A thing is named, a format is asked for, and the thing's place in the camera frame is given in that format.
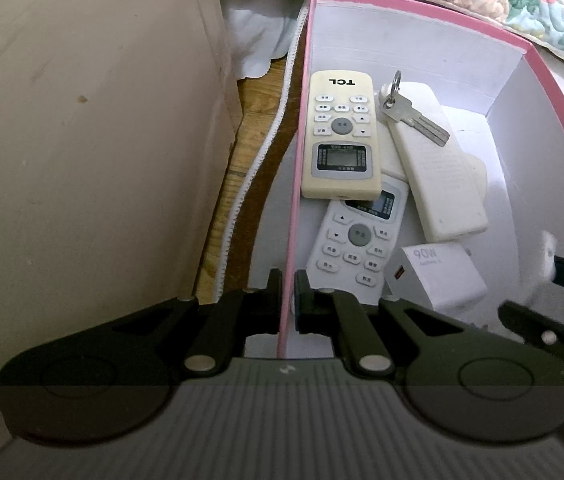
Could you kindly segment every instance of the air conditioner remote control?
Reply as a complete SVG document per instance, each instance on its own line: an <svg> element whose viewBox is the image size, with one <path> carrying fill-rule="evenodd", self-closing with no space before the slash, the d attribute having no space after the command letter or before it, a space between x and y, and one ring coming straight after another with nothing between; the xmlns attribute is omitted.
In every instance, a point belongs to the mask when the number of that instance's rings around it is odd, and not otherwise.
<svg viewBox="0 0 564 480"><path fill-rule="evenodd" d="M348 70L316 72L306 106L302 194L349 200L379 197L381 164L371 77Z"/></svg>
<svg viewBox="0 0 564 480"><path fill-rule="evenodd" d="M408 197L407 184L382 175L375 201L331 200L306 264L312 288L338 288L377 304Z"/></svg>

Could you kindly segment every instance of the gray round button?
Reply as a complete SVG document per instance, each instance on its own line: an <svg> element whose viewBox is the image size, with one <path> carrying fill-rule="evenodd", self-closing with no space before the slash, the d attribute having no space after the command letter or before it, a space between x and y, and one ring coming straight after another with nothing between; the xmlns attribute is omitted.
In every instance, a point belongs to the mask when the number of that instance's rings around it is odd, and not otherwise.
<svg viewBox="0 0 564 480"><path fill-rule="evenodd" d="M353 130L353 123L345 117L338 117L333 120L331 128L336 134L346 135Z"/></svg>
<svg viewBox="0 0 564 480"><path fill-rule="evenodd" d="M371 230L364 224L355 224L348 230L348 239L357 247L364 247L371 241Z"/></svg>

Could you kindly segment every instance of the beige wall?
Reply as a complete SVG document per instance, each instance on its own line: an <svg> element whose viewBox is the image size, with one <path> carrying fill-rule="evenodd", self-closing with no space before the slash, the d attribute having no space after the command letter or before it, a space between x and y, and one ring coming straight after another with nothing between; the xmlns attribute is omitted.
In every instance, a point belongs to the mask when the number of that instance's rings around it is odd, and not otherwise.
<svg viewBox="0 0 564 480"><path fill-rule="evenodd" d="M239 101L217 0L0 0L0 367L191 291Z"/></svg>

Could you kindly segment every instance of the key ring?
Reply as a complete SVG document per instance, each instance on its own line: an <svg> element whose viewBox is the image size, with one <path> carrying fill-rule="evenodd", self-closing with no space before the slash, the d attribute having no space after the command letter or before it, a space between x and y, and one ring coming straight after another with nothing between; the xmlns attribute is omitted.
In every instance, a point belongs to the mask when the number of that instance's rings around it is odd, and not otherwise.
<svg viewBox="0 0 564 480"><path fill-rule="evenodd" d="M384 101L384 107L387 107L387 105L395 104L395 94L399 91L400 82L401 82L401 70L398 70L395 73L395 77L393 78L393 84L391 85L391 93L389 93L388 97L386 97L386 101Z"/></svg>

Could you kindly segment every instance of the white remote control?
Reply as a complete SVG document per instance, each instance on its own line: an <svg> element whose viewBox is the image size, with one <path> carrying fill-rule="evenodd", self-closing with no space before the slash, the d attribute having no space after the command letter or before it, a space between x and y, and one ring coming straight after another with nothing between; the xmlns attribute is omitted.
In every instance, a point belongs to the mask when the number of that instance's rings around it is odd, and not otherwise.
<svg viewBox="0 0 564 480"><path fill-rule="evenodd" d="M375 201L331 200L306 264L311 287L338 288L377 304L408 197L408 184L382 175Z"/></svg>
<svg viewBox="0 0 564 480"><path fill-rule="evenodd" d="M473 172L433 91L423 83L402 82L399 94L450 133L446 145L438 146L403 121L387 118L426 241L445 242L485 231L488 218Z"/></svg>
<svg viewBox="0 0 564 480"><path fill-rule="evenodd" d="M306 113L302 194L375 200L382 190L380 173L371 77L348 70L314 73Z"/></svg>

